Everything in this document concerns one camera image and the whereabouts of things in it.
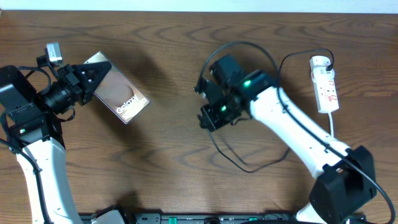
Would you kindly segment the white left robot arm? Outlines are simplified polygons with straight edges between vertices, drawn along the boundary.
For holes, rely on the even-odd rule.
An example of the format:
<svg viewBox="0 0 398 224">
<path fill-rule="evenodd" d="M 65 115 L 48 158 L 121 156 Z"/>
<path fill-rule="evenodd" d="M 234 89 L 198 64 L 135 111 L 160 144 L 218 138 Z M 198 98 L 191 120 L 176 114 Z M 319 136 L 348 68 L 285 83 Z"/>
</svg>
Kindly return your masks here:
<svg viewBox="0 0 398 224">
<path fill-rule="evenodd" d="M 29 74 L 43 66 L 1 68 L 1 140 L 16 155 L 28 188 L 33 223 L 81 223 L 66 172 L 62 137 L 64 119 L 58 114 L 85 105 L 111 70 L 109 62 L 65 65 L 53 72 L 55 82 L 37 91 Z"/>
</svg>

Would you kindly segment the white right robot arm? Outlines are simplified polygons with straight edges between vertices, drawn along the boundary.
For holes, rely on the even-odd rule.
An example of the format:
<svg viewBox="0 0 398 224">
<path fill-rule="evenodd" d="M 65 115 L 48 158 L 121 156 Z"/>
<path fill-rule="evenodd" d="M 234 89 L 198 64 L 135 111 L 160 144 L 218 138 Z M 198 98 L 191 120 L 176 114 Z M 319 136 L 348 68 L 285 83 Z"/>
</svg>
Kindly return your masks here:
<svg viewBox="0 0 398 224">
<path fill-rule="evenodd" d="M 311 120 L 278 88 L 275 80 L 256 70 L 250 74 L 216 73 L 195 89 L 208 104 L 201 108 L 200 126 L 210 132 L 247 111 L 271 129 L 296 153 L 316 180 L 309 203 L 296 214 L 301 222 L 347 223 L 376 196 L 374 159 L 363 146 L 351 149 Z"/>
</svg>

